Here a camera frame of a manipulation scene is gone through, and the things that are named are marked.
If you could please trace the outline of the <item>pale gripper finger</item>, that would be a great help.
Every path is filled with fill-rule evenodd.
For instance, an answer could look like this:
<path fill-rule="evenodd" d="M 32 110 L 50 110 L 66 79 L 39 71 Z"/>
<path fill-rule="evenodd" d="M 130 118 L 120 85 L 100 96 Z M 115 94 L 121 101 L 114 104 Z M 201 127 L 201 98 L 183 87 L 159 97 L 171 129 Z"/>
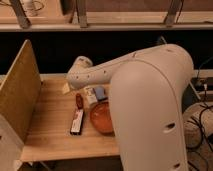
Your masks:
<path fill-rule="evenodd" d="M 70 92 L 70 87 L 69 87 L 69 84 L 66 83 L 66 84 L 64 84 L 64 86 L 62 88 L 62 93 L 66 94 L 66 93 L 69 93 L 69 92 Z"/>

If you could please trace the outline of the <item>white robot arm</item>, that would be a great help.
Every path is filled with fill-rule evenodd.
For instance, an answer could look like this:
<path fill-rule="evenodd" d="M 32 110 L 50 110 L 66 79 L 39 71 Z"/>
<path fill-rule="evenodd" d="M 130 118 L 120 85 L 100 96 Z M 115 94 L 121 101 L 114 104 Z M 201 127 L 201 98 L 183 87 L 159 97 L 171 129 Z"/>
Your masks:
<path fill-rule="evenodd" d="M 69 87 L 109 85 L 109 106 L 124 171 L 188 171 L 182 96 L 193 75 L 190 54 L 164 44 L 94 66 L 78 57 Z"/>

